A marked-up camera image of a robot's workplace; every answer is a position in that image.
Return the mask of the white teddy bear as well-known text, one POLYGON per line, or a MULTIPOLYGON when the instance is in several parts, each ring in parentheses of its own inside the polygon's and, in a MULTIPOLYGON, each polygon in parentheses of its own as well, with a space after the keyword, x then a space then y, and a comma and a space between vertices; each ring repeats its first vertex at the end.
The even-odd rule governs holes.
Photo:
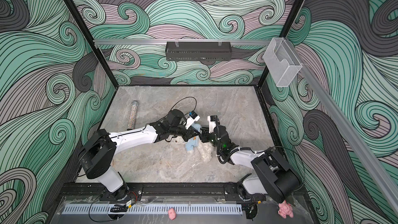
POLYGON ((212 159, 213 151, 214 146, 210 142, 204 143, 200 138, 198 147, 195 147, 192 153, 188 153, 192 155, 198 153, 201 157, 201 161, 204 163, 208 163, 212 159))

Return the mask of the light blue teddy hoodie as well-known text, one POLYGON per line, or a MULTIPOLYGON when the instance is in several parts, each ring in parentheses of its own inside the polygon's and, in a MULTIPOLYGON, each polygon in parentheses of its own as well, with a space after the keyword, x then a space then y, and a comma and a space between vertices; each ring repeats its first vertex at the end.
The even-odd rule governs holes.
MULTIPOLYGON (((196 131, 201 133, 201 125, 198 123, 194 123, 192 126, 192 128, 194 128, 196 131)), ((199 141, 200 138, 199 136, 195 136, 191 139, 189 139, 186 143, 185 143, 185 149, 187 152, 192 153, 195 147, 198 147, 199 145, 199 141)))

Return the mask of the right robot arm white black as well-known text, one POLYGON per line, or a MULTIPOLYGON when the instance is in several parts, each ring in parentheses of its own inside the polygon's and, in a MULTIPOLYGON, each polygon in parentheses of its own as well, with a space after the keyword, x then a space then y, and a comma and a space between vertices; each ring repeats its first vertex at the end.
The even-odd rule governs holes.
POLYGON ((254 150, 238 146, 221 125, 200 128, 200 138, 202 142, 215 147, 220 164, 244 166, 254 171, 237 183, 237 192, 243 201, 248 201, 254 195, 266 195, 282 203, 303 185, 296 170, 275 147, 254 150))

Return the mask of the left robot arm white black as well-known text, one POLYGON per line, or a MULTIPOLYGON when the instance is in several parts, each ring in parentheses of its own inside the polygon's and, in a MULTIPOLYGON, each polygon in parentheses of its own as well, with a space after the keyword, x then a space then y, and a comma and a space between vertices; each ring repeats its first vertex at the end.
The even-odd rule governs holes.
POLYGON ((143 128, 124 131, 96 131, 78 155, 87 179, 100 182, 114 201, 127 198, 129 188, 120 173, 111 166, 114 156, 124 150, 145 144, 164 141, 170 136, 181 137, 185 142, 199 135, 192 125, 200 116, 191 111, 187 116, 180 110, 171 110, 158 121, 143 128))

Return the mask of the clear tube with beads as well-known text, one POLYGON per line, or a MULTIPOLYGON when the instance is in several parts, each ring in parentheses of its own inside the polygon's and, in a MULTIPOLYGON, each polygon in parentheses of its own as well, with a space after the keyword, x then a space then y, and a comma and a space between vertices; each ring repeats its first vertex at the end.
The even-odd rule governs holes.
POLYGON ((136 122, 138 107, 139 107, 139 103, 137 101, 133 101, 132 105, 131 105, 129 121, 127 124, 127 130, 135 129, 135 122, 136 122))

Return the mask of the small pink toy piece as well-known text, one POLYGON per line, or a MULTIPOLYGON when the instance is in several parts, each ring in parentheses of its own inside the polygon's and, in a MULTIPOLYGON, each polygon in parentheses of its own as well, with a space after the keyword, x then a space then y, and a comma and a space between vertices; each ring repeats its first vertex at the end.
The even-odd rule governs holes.
POLYGON ((168 213, 170 220, 174 220, 177 217, 177 214, 176 214, 174 208, 170 208, 167 213, 168 213))

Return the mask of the pink plush toy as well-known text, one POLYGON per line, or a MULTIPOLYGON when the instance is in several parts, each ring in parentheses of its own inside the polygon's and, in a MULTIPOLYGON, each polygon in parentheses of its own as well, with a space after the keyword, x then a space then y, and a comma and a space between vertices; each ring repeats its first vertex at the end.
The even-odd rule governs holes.
POLYGON ((294 213, 293 213, 293 208, 291 206, 291 204, 287 203, 286 201, 284 201, 283 203, 278 204, 278 214, 286 219, 288 216, 290 218, 294 217, 294 213))

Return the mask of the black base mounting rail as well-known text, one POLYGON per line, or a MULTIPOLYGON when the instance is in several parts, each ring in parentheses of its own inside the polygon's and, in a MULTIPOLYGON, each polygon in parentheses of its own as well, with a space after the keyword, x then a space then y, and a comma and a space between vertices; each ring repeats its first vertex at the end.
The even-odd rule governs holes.
POLYGON ((250 194, 239 183, 127 183, 125 188, 110 193, 100 183, 66 183, 60 195, 69 197, 99 196, 101 201, 122 202, 135 200, 148 202, 163 198, 211 198, 227 202, 258 202, 265 194, 250 194))

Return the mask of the black wall-mounted tray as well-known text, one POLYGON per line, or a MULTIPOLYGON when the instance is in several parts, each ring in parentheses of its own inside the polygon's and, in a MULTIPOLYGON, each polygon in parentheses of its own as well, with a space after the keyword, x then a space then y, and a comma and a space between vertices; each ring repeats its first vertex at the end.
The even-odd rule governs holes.
POLYGON ((232 57, 230 43, 179 43, 168 42, 165 47, 169 61, 229 61, 232 57))

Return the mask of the clear acrylic wall holder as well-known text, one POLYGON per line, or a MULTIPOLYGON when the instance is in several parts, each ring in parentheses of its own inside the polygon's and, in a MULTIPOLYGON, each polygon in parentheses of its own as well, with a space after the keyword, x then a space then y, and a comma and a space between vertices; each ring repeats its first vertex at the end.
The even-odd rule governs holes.
POLYGON ((293 43, 283 37, 272 38, 263 60, 276 87, 289 87, 302 68, 293 43))

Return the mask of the aluminium rail back wall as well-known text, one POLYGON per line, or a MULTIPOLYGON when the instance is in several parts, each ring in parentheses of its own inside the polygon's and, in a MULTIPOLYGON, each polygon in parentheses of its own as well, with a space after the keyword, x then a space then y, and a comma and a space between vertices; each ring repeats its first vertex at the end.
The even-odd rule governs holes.
POLYGON ((99 38, 93 40, 94 44, 100 45, 166 45, 173 42, 179 43, 230 43, 232 46, 266 46, 271 40, 256 39, 144 39, 144 38, 99 38))

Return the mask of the aluminium rail wall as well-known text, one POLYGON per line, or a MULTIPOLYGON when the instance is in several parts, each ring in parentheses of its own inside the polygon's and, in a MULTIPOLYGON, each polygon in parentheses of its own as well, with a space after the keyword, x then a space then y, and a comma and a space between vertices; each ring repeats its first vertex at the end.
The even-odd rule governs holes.
POLYGON ((144 38, 99 38, 93 40, 94 44, 100 45, 166 45, 173 42, 179 43, 230 43, 232 46, 266 46, 271 40, 256 39, 144 39, 144 38))
POLYGON ((397 213, 398 186, 330 95, 331 87, 329 86, 326 69, 321 62, 318 62, 320 67, 313 71, 314 66, 312 62, 304 59, 291 41, 286 39, 285 42, 287 43, 288 50, 293 53, 293 57, 297 60, 297 63, 302 66, 301 73, 303 77, 307 80, 313 92, 320 100, 320 103, 336 124, 340 134, 357 155, 392 210, 397 213))

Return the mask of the aluminium rail right wall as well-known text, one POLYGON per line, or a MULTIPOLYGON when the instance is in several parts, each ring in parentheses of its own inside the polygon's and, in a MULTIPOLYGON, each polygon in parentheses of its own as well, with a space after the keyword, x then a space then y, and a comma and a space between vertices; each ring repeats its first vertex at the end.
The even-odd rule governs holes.
POLYGON ((286 39, 285 42, 287 43, 288 50, 293 53, 293 57, 297 60, 297 63, 302 66, 301 73, 303 77, 307 80, 313 92, 320 100, 320 103, 336 124, 340 134, 357 155, 392 210, 397 213, 398 186, 330 95, 331 87, 329 86, 326 69, 321 62, 318 62, 320 67, 313 71, 314 66, 312 62, 304 59, 291 41, 286 39))

